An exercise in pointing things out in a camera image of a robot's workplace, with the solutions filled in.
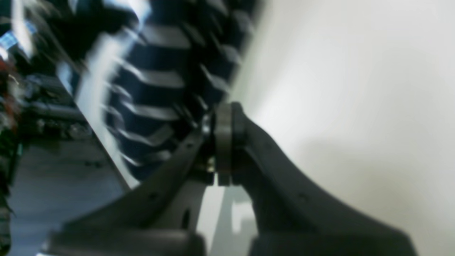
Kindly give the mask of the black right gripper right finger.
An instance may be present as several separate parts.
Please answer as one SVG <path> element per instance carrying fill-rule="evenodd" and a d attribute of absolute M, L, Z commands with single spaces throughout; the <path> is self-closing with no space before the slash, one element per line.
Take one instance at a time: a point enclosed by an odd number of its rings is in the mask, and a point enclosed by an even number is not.
<path fill-rule="evenodd" d="M 249 195 L 258 229 L 249 256 L 416 256 L 405 233 L 342 203 L 305 176 L 240 103 L 217 109 L 222 186 Z"/>

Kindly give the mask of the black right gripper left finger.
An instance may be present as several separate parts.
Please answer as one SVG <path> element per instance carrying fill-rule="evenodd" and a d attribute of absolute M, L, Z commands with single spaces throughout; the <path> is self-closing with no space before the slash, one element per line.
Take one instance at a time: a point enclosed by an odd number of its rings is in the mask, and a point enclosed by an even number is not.
<path fill-rule="evenodd" d="M 44 256 L 205 256 L 196 232 L 209 168 L 213 117 L 206 115 L 171 159 L 122 198 L 62 225 Z"/>

